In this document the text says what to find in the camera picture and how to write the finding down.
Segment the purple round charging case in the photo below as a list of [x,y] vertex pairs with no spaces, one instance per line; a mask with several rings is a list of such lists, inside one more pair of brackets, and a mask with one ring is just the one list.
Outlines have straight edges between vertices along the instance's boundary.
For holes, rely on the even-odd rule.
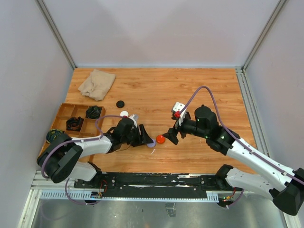
[[152,139],[152,142],[147,144],[147,147],[149,148],[154,148],[156,146],[156,140],[155,139]]

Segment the orange round charging case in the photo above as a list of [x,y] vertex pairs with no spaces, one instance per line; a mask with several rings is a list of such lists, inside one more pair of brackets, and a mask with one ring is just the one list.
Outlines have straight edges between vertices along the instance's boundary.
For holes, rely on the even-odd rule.
[[160,134],[160,135],[156,136],[155,140],[158,144],[163,144],[163,143],[165,143],[166,138],[162,134]]

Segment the white round charging case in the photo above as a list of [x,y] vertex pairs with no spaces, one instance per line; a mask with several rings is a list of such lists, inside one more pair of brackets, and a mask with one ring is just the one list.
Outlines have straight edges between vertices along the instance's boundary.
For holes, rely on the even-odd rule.
[[120,113],[120,116],[121,116],[121,117],[128,117],[128,116],[129,116],[129,113],[128,113],[127,111],[122,111],[122,112]]

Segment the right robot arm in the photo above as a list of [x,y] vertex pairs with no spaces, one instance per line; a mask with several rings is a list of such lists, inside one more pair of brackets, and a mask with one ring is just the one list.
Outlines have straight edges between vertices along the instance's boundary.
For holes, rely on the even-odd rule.
[[194,112],[192,120],[184,104],[176,102],[172,108],[175,124],[163,134],[173,144],[182,138],[194,135],[206,140],[214,151],[236,159],[255,174],[246,173],[231,165],[223,165],[216,173],[215,184],[220,190],[230,186],[242,188],[270,199],[282,212],[295,216],[304,202],[304,170],[290,167],[264,155],[234,131],[219,125],[217,116],[210,108],[202,105]]

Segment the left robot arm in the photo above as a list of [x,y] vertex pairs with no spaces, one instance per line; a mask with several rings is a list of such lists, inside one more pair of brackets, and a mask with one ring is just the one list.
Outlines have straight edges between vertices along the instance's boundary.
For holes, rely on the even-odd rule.
[[122,117],[116,127],[98,136],[76,138],[63,133],[59,135],[37,158],[41,175],[53,183],[67,179],[83,180],[91,188],[102,182],[101,171],[91,162],[79,159],[89,155],[112,153],[123,144],[138,147],[152,144],[153,139],[143,124],[137,124],[134,115]]

